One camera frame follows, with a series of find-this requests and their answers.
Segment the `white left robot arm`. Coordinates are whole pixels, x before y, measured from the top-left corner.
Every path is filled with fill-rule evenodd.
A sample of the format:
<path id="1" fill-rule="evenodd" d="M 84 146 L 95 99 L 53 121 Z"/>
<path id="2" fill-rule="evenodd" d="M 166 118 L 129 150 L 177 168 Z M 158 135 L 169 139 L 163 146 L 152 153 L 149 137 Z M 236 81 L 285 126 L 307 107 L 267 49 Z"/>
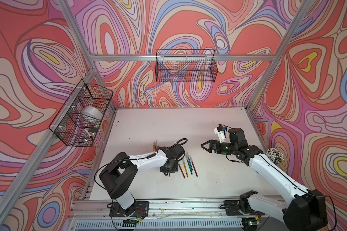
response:
<path id="1" fill-rule="evenodd" d="M 179 161 L 185 157 L 183 145 L 188 140 L 180 139 L 168 147 L 158 147 L 143 155 L 129 156 L 125 152 L 117 154 L 112 161 L 99 168 L 97 173 L 101 188 L 105 189 L 112 200 L 117 201 L 125 212 L 136 207 L 136 200 L 129 192 L 135 176 L 145 170 L 158 168 L 160 173 L 170 176 L 178 172 Z"/>

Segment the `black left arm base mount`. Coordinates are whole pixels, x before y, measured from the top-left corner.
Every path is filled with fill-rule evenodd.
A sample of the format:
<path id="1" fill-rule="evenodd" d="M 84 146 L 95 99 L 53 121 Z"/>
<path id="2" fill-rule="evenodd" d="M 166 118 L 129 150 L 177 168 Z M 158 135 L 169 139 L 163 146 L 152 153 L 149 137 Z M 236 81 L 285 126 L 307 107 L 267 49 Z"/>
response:
<path id="1" fill-rule="evenodd" d="M 111 218 L 136 217 L 145 218 L 149 213 L 149 201 L 137 201 L 129 192 L 115 199 L 109 205 Z"/>

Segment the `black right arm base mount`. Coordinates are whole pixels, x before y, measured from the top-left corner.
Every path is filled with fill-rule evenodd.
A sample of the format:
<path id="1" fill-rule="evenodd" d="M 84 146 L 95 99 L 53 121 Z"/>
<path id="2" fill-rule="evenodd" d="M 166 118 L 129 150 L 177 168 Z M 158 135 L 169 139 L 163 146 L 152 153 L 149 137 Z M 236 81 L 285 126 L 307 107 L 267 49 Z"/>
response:
<path id="1" fill-rule="evenodd" d="M 248 199 L 251 195 L 258 194 L 257 191 L 250 190 L 240 195 L 239 200 L 225 200 L 220 209 L 225 210 L 227 216 L 263 216 L 264 213 L 251 209 Z"/>

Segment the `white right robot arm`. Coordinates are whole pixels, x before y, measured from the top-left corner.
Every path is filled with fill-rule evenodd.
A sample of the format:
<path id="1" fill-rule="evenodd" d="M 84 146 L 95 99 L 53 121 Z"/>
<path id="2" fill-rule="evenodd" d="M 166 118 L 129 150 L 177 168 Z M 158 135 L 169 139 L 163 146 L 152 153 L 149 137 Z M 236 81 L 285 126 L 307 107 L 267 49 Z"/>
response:
<path id="1" fill-rule="evenodd" d="M 318 231 L 327 226 L 326 197 L 320 191 L 308 189 L 281 171 L 261 149 L 248 144 L 241 128 L 218 125 L 214 133 L 218 139 L 206 142 L 208 153 L 236 156 L 237 163 L 261 175 L 284 199 L 282 203 L 250 190 L 240 195 L 236 205 L 225 205 L 226 208 L 243 215 L 267 214 L 283 222 L 290 231 Z"/>

